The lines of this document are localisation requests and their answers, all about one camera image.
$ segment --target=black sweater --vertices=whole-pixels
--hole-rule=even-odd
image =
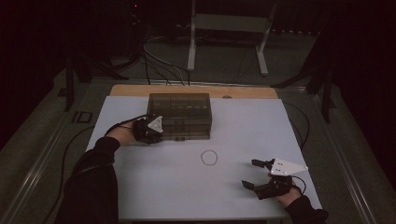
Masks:
[[[100,138],[76,164],[64,186],[64,199],[55,219],[56,224],[119,223],[118,185],[112,164],[120,143],[111,137]],[[328,214],[312,208],[303,196],[285,210],[293,224],[321,224]]]

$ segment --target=gray carpet floor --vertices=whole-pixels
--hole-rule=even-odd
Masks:
[[[191,73],[191,84],[276,84],[298,74],[314,42],[315,38],[312,36],[270,35],[265,49],[268,77],[260,74],[254,44],[216,46],[200,43],[195,71]],[[189,43],[184,39],[175,42],[158,38],[147,43],[150,53],[181,67],[187,66],[188,47]],[[43,222],[56,200],[60,187],[62,156],[67,144],[77,133],[95,124],[102,104],[114,84],[147,83],[146,69],[141,62],[120,71],[123,76],[130,78],[128,81],[119,82],[99,75],[91,84],[77,84],[77,100],[68,113],[64,112],[65,99],[57,96],[60,88],[64,87],[64,72],[55,78],[54,90],[0,152],[0,216],[9,218],[2,219],[4,223]],[[163,76],[167,74],[173,85],[181,84],[177,81],[179,72],[174,67],[167,68],[173,69],[176,76],[157,68]],[[156,84],[165,84],[163,77],[156,75],[151,67],[148,71]],[[183,80],[186,80],[187,74],[182,74]],[[300,143],[308,131],[308,123],[302,111],[309,120],[309,135],[303,155],[310,167],[321,204],[330,213],[328,223],[394,223],[395,191],[375,160],[339,90],[336,86],[332,88],[335,108],[331,110],[332,123],[327,124],[318,112],[320,98],[302,91],[306,82],[307,79],[276,91],[285,102]],[[92,121],[73,123],[76,111],[92,113]],[[73,165],[84,153],[91,133],[92,129],[88,129],[79,135],[68,149],[65,177],[70,175]],[[39,178],[32,181],[34,188],[30,188],[22,197],[23,200],[15,200],[21,193],[23,180],[32,174],[32,167],[45,148],[53,150],[41,167]],[[47,223],[53,222],[55,214],[56,209]],[[285,219],[282,223],[290,223],[290,220]]]

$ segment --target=white tabletop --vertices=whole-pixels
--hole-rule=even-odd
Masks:
[[[108,96],[88,148],[113,124],[146,114],[148,97]],[[276,99],[211,99],[209,140],[122,147],[114,168],[120,220],[216,220],[286,217],[275,199],[258,200],[241,180],[269,181],[253,159],[305,165],[286,110]],[[309,172],[297,174],[321,208]],[[304,185],[298,179],[296,185]]]

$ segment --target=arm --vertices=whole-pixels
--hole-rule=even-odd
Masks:
[[[79,159],[64,186],[55,223],[119,223],[118,185],[112,164],[115,151],[133,141],[130,130],[115,128]]]
[[[308,197],[302,195],[299,190],[291,188],[290,192],[278,196],[277,199],[285,206],[293,221],[293,224],[325,224],[329,213],[314,209]]]

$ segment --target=white metal stand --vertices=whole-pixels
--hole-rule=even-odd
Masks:
[[[268,75],[267,65],[263,50],[265,43],[270,34],[270,29],[276,13],[276,3],[273,5],[271,14],[268,18],[261,17],[241,17],[241,16],[225,16],[195,13],[195,0],[192,0],[191,7],[191,43],[189,51],[189,60],[187,69],[194,70],[195,66],[195,29],[208,30],[228,30],[243,32],[263,32],[262,42],[256,47],[257,59],[259,61],[260,70],[263,76]]]

